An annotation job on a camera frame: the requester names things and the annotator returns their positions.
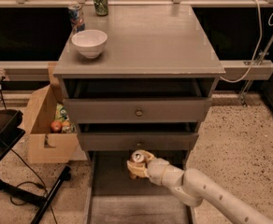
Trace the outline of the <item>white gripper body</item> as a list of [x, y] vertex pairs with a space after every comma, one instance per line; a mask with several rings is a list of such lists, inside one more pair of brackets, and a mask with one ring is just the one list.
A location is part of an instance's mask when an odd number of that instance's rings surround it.
[[153, 159], [149, 162], [147, 166], [147, 175], [151, 183], [161, 186], [163, 174], [169, 162], [163, 159]]

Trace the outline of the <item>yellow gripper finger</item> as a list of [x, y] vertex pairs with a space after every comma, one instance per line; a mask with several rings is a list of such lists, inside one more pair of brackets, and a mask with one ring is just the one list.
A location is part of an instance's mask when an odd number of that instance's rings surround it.
[[153, 160], [155, 156], [146, 150], [136, 151], [136, 162], [137, 163], [148, 163]]
[[129, 171], [129, 176], [132, 179], [147, 178], [148, 177], [146, 162], [128, 161], [127, 168]]

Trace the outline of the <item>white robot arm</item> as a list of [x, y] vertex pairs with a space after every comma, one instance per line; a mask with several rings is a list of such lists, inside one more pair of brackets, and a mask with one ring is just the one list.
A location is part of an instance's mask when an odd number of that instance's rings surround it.
[[134, 151], [127, 161], [127, 168], [133, 179], [148, 178], [151, 183], [168, 188], [187, 206], [197, 207], [206, 200], [233, 224], [273, 224], [272, 219], [244, 203], [197, 169], [181, 170], [146, 150]]

